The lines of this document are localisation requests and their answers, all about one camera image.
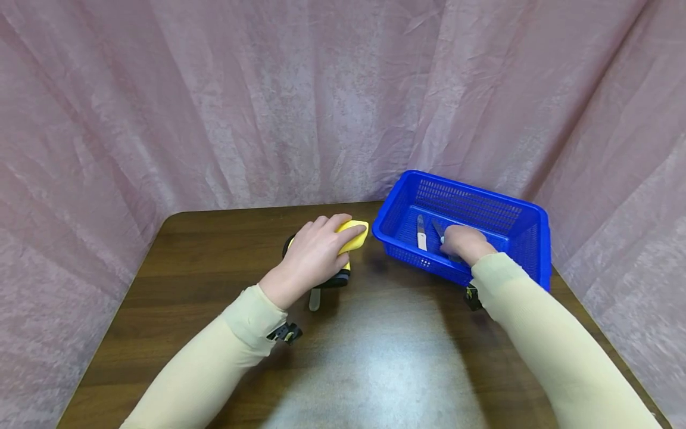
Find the hand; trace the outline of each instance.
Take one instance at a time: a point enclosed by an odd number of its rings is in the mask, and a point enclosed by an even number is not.
[[[481,231],[464,225],[451,225],[445,230],[440,251],[461,257],[469,266],[474,266],[486,255],[498,253]]]
[[[365,230],[365,226],[357,225],[337,233],[350,219],[348,214],[337,214],[331,219],[320,216],[305,224],[283,261],[259,282],[267,298],[286,310],[308,290],[338,273],[350,260],[348,253],[338,255],[341,248]]]

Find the wrist strap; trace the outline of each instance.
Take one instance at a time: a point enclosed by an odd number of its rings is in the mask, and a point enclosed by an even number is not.
[[[303,330],[295,323],[284,323],[277,327],[271,334],[267,335],[268,340],[282,340],[284,343],[291,345],[303,336]]]

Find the knife handle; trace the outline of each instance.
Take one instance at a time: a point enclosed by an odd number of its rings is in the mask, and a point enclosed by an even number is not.
[[[423,251],[427,250],[427,235],[424,233],[417,233],[417,247]]]

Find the curtain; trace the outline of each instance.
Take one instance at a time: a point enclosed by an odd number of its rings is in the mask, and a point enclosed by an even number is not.
[[[686,425],[684,9],[0,1],[0,421],[57,422],[167,216],[380,199],[418,168],[542,204]]]

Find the basket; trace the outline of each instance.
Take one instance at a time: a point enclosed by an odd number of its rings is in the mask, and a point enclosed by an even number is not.
[[[427,250],[417,247],[417,216],[424,217]],[[542,208],[464,183],[410,170],[400,177],[381,206],[372,233],[386,253],[463,286],[471,269],[441,253],[433,226],[479,229],[499,252],[507,253],[541,287],[550,291],[550,229]]]

